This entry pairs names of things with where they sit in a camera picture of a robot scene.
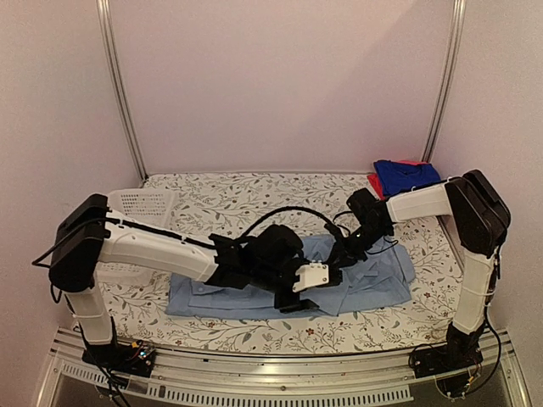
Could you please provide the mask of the light blue shirt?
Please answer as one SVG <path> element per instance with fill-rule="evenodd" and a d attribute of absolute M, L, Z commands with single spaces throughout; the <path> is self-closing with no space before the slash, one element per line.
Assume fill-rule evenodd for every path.
<path fill-rule="evenodd" d="M 272 293 L 257 287 L 213 287 L 173 274 L 165 313 L 223 320 L 335 317 L 411 300 L 410 283 L 415 278 L 414 265 L 406 249 L 388 238 L 379 239 L 370 248 L 367 260 L 344 267 L 342 272 L 343 281 L 338 286 L 315 287 L 302 292 L 302 299 L 313 301 L 318 305 L 317 309 L 287 314 L 273 307 Z"/>

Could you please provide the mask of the blue printed t-shirt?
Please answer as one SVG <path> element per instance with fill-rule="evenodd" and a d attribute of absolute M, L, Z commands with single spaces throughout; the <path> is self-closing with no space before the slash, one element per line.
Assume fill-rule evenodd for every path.
<path fill-rule="evenodd" d="M 438 171 L 429 163 L 381 159 L 373 163 L 373 168 L 373 183 L 382 198 L 441 181 Z"/>

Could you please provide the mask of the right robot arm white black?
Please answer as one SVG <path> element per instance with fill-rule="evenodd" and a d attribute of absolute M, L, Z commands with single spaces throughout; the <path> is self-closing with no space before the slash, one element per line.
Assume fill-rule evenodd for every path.
<path fill-rule="evenodd" d="M 500 278 L 500 252 L 506 241 L 511 213 L 480 170 L 463 176 L 414 187 L 385 200 L 368 189 L 348 199 L 350 211 L 360 226 L 344 236 L 337 226 L 328 229 L 336 240 L 334 266 L 365 260 L 380 238 L 390 236 L 394 226 L 428 216 L 450 216 L 463 251 L 463 279 L 459 304 L 449 324 L 444 346 L 430 352 L 415 351 L 419 361 L 438 361 L 455 370 L 479 359 L 479 338 L 489 326 L 488 306 Z"/>

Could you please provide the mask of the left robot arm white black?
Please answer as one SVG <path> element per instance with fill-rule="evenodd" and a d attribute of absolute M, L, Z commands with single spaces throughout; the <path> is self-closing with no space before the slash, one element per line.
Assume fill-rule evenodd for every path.
<path fill-rule="evenodd" d="M 329 281 L 324 264 L 309 261 L 300 238 L 272 225 L 259 236 L 192 237 L 141 223 L 114 210 L 101 194 L 89 196 L 58 226 L 53 246 L 33 260 L 65 294 L 88 348 L 109 368 L 126 361 L 98 289 L 97 266 L 122 263 L 184 276 L 217 287 L 248 285 L 273 293 L 283 313 L 310 309 L 300 294 Z"/>

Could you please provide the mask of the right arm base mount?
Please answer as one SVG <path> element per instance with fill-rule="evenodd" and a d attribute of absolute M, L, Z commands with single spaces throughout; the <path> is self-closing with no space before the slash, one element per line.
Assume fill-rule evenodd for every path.
<path fill-rule="evenodd" d="M 463 343 L 460 340 L 441 345 L 417 345 L 408 357 L 408 365 L 416 378 L 456 371 L 482 362 L 479 343 Z"/>

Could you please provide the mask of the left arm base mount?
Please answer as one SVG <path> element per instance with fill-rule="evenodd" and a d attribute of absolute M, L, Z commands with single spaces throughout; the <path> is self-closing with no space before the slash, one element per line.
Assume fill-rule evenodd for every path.
<path fill-rule="evenodd" d="M 154 369 L 156 348 L 152 343 L 137 340 L 130 344 L 86 344 L 82 360 L 107 372 L 119 372 L 150 378 Z"/>

